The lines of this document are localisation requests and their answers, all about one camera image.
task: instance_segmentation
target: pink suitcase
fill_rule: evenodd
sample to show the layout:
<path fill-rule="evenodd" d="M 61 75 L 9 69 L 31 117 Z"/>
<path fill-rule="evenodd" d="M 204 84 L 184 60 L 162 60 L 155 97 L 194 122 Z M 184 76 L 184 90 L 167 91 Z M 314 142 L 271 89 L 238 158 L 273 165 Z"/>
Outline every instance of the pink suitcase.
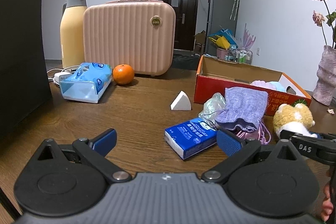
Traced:
<path fill-rule="evenodd" d="M 173 59 L 175 11 L 160 0 L 117 0 L 84 14 L 86 62 L 120 64 L 135 73 L 164 74 Z"/>

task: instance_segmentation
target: black box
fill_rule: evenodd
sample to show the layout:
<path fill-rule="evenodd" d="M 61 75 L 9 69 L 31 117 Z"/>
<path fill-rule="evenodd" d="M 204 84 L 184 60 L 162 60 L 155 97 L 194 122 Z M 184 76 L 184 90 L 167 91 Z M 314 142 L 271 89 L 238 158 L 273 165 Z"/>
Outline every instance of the black box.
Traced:
<path fill-rule="evenodd" d="M 0 137 L 51 98 L 42 0 L 0 0 Z"/>

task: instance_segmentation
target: yellow thermos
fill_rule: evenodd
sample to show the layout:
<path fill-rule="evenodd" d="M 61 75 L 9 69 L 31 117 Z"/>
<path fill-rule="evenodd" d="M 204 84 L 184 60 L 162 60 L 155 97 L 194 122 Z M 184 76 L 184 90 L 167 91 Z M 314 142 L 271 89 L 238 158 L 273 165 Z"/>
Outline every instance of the yellow thermos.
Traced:
<path fill-rule="evenodd" d="M 84 59 L 83 16 L 86 0 L 67 0 L 63 5 L 60 41 L 63 68 L 80 65 Z"/>

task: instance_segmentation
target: door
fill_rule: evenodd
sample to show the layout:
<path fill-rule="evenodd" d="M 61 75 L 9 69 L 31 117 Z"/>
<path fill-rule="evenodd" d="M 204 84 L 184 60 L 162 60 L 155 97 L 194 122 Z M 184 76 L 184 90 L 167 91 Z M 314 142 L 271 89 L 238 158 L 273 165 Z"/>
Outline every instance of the door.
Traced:
<path fill-rule="evenodd" d="M 174 49 L 192 51 L 196 31 L 198 0 L 162 0 L 176 13 Z"/>

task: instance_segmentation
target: plush toy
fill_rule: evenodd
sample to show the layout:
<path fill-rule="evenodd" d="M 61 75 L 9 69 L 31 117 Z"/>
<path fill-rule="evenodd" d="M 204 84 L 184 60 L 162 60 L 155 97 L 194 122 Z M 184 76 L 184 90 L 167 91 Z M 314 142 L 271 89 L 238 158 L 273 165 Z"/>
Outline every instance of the plush toy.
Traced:
<path fill-rule="evenodd" d="M 282 130 L 317 138 L 316 134 L 311 134 L 308 131 L 313 125 L 315 125 L 313 116 L 304 104 L 297 104 L 295 107 L 282 104 L 273 117 L 274 131 L 279 138 Z"/>

